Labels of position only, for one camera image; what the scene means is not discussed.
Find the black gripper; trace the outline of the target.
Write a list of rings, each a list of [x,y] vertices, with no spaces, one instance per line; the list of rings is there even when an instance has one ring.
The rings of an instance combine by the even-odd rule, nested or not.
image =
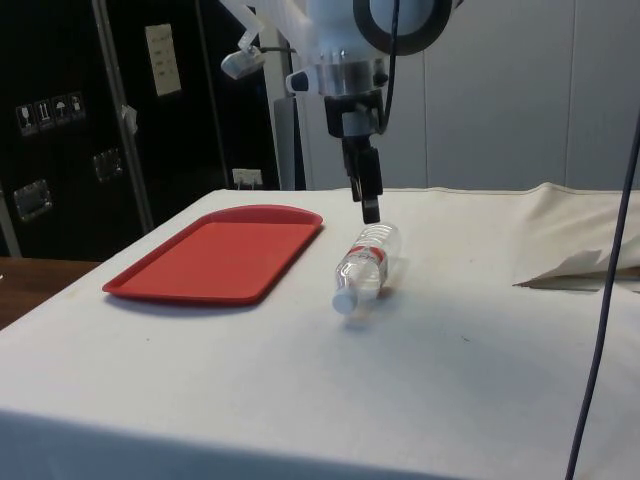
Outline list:
[[[378,150],[370,136],[381,130],[384,107],[381,92],[326,96],[324,107],[328,133],[342,139],[344,167],[352,198],[361,202],[363,222],[380,221],[379,199],[383,194]]]

